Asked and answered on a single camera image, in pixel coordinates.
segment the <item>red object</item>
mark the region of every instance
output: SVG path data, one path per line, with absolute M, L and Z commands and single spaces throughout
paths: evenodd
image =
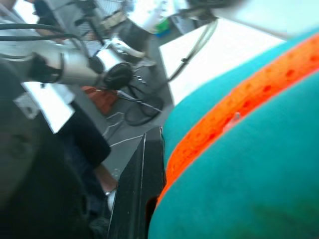
M 82 87 L 82 90 L 88 95 L 96 108 L 104 115 L 110 111 L 112 105 L 118 99 L 118 97 L 111 92 L 97 90 L 95 87 L 84 86 Z

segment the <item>white paper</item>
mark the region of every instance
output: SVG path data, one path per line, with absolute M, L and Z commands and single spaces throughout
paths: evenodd
M 26 82 L 23 86 L 40 107 L 53 133 L 57 133 L 74 114 L 52 85 L 46 84 L 42 88 L 39 82 Z
M 160 47 L 166 75 L 171 76 L 195 45 L 206 26 Z M 245 63 L 283 42 L 267 33 L 226 19 L 219 19 L 216 31 L 169 87 L 175 105 L 204 83 Z

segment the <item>orange stripe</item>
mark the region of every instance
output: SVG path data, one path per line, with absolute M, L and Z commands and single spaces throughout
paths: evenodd
M 318 68 L 319 34 L 316 34 L 234 88 L 176 146 L 167 165 L 167 184 L 158 203 L 186 168 L 223 135 L 224 127 L 237 112 L 241 117 L 247 116 Z

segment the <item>white table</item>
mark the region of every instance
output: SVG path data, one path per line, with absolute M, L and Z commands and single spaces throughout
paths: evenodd
M 319 26 L 318 10 L 318 0 L 237 0 L 233 6 L 214 9 L 213 13 L 290 38 Z
M 193 48 L 205 26 L 160 47 L 166 75 L 169 77 Z M 219 19 L 217 29 L 207 45 L 193 58 L 184 71 L 169 84 L 175 105 L 205 82 L 283 40 L 226 19 Z

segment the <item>teal fabric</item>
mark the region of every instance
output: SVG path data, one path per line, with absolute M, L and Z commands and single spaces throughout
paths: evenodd
M 313 30 L 272 48 L 266 53 L 257 56 L 255 59 L 208 82 L 180 102 L 170 114 L 163 128 L 165 139 L 165 167 L 173 150 L 187 132 L 210 111 L 215 104 L 224 96 L 228 95 L 236 85 L 317 31 L 318 29 Z
M 222 136 L 166 193 L 149 239 L 319 238 L 318 92 L 314 74 Z

